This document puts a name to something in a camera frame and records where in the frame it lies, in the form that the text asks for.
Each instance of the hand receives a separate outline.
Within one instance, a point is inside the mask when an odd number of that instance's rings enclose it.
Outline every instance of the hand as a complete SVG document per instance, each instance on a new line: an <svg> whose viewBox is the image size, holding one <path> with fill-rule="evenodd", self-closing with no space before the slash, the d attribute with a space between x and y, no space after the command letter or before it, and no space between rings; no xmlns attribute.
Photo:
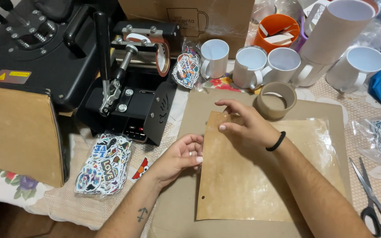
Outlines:
<svg viewBox="0 0 381 238"><path fill-rule="evenodd" d="M160 188L174 181L180 172L202 162L202 136L187 134L178 139L151 165L144 176L152 176Z"/></svg>
<svg viewBox="0 0 381 238"><path fill-rule="evenodd" d="M249 139L255 145L272 147L278 141L280 132L267 122L254 107L245 106L234 99L222 99L215 102L217 106L227 106L225 113L237 113L242 116L243 126L226 122L220 125L220 131L231 131Z"/></svg>

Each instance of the elmo sticker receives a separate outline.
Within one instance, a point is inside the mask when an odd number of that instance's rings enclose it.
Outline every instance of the elmo sticker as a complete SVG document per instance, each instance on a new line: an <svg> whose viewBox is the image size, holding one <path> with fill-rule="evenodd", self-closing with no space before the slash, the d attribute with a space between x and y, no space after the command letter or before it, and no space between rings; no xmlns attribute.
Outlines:
<svg viewBox="0 0 381 238"><path fill-rule="evenodd" d="M132 177L132 179L140 178L140 176L142 176L148 169L148 159L145 158L142 164L140 165L139 169L136 171L135 175Z"/></svg>

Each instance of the forearm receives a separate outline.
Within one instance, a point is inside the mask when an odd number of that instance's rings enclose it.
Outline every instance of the forearm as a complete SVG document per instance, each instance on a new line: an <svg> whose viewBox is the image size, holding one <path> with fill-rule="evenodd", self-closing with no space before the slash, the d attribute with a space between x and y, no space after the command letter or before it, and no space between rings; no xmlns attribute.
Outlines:
<svg viewBox="0 0 381 238"><path fill-rule="evenodd" d="M146 173L135 183L95 238L138 238L160 194L157 181Z"/></svg>
<svg viewBox="0 0 381 238"><path fill-rule="evenodd" d="M372 237L352 205L285 138L273 152L316 238Z"/></svg>

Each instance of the black hair tie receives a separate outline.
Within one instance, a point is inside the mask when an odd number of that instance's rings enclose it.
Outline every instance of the black hair tie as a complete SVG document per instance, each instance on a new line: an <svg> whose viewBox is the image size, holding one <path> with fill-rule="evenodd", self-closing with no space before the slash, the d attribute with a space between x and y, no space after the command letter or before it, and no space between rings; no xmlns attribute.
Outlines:
<svg viewBox="0 0 381 238"><path fill-rule="evenodd" d="M270 148L266 148L267 151L274 151L278 148L278 146L282 143L284 137L286 136L286 131L282 131L280 137L278 138L278 141Z"/></svg>

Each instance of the scissor blade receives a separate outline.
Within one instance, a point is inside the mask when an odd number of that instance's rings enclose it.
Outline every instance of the scissor blade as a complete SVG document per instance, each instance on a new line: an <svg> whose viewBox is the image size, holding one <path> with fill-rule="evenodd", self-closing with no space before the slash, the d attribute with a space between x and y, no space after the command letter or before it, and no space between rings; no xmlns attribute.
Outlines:
<svg viewBox="0 0 381 238"><path fill-rule="evenodd" d="M374 196L373 190L371 189L371 187L369 187L369 186L367 185L367 183L365 182L364 178L361 176L361 173L359 172L359 170L357 169L357 167L356 167L355 164L353 163L352 159L349 158L349 160L350 160L351 163L352 163L353 170L355 170L355 173L357 174L359 181L361 182L362 186L364 187L365 193L367 194L367 196L368 196L370 199L372 199L372 200L374 201L376 198L375 198L375 196Z"/></svg>
<svg viewBox="0 0 381 238"><path fill-rule="evenodd" d="M370 179L368 178L367 170L365 170L364 163L363 163L361 157L359 158L359 164L361 165L362 177L364 178L365 183L366 183L369 187L371 187Z"/></svg>

